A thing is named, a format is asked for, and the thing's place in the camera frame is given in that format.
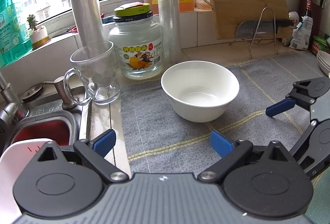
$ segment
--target white bowl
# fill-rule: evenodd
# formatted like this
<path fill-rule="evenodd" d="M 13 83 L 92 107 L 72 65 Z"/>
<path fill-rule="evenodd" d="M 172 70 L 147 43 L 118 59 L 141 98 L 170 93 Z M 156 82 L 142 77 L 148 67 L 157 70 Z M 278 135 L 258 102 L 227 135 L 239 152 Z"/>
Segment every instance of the white bowl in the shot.
<path fill-rule="evenodd" d="M 318 65 L 320 66 L 321 70 L 327 75 L 329 76 L 329 73 L 330 73 L 330 69 L 328 67 L 326 67 L 323 62 L 319 59 L 318 59 Z"/>
<path fill-rule="evenodd" d="M 323 64 L 323 66 L 325 66 L 327 69 L 330 69 L 330 66 L 328 66 L 326 62 L 319 55 L 316 55 L 316 58 L 320 63 Z"/>
<path fill-rule="evenodd" d="M 330 54 L 324 51 L 318 51 L 317 56 L 325 62 L 326 66 L 330 67 Z"/>
<path fill-rule="evenodd" d="M 174 111 L 198 123 L 222 115 L 240 89 L 231 71 L 207 61 L 187 61 L 170 67 L 161 85 Z"/>

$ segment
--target plastic wrap roll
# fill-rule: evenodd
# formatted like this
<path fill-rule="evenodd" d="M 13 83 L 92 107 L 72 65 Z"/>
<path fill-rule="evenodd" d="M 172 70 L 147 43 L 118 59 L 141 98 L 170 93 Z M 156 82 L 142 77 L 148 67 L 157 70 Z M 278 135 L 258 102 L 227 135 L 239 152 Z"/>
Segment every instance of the plastic wrap roll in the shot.
<path fill-rule="evenodd" d="M 71 0 L 71 5 L 83 47 L 104 41 L 98 0 Z M 99 55 L 97 48 L 90 48 L 90 52 L 91 57 Z"/>
<path fill-rule="evenodd" d="M 158 10 L 164 29 L 164 60 L 178 62 L 181 59 L 179 0 L 158 0 Z"/>

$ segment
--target faucet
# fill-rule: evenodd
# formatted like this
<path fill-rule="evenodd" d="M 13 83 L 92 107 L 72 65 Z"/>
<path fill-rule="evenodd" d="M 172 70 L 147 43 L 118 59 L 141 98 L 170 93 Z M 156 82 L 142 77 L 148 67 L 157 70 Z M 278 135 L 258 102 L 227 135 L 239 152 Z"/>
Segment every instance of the faucet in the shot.
<path fill-rule="evenodd" d="M 0 94 L 6 105 L 0 110 L 0 133 L 7 133 L 13 122 L 17 123 L 28 116 L 29 110 L 23 106 L 12 85 L 7 83 L 0 72 Z"/>

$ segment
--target metal screw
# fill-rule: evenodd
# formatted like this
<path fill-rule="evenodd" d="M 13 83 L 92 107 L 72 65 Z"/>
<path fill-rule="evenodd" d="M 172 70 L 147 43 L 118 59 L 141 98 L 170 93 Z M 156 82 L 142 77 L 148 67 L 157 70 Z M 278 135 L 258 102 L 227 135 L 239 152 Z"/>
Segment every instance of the metal screw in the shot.
<path fill-rule="evenodd" d="M 126 178 L 126 174 L 123 172 L 114 172 L 110 174 L 110 178 L 114 181 L 122 181 Z"/>
<path fill-rule="evenodd" d="M 212 171 L 204 171 L 201 174 L 201 178 L 205 180 L 213 180 L 217 177 L 217 174 Z"/>

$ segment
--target kitchen sink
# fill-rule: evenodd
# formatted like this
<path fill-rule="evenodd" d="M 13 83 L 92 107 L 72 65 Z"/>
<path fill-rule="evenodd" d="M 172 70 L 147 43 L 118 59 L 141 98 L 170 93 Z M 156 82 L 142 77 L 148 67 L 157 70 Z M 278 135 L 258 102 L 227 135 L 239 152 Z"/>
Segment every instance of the kitchen sink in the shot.
<path fill-rule="evenodd" d="M 83 86 L 72 88 L 71 93 L 79 100 L 85 98 Z M 24 106 L 30 110 L 29 116 L 13 126 L 0 153 L 12 143 L 33 138 L 49 138 L 59 145 L 72 145 L 78 139 L 89 139 L 91 103 L 63 110 L 62 102 L 57 92 L 25 102 Z"/>

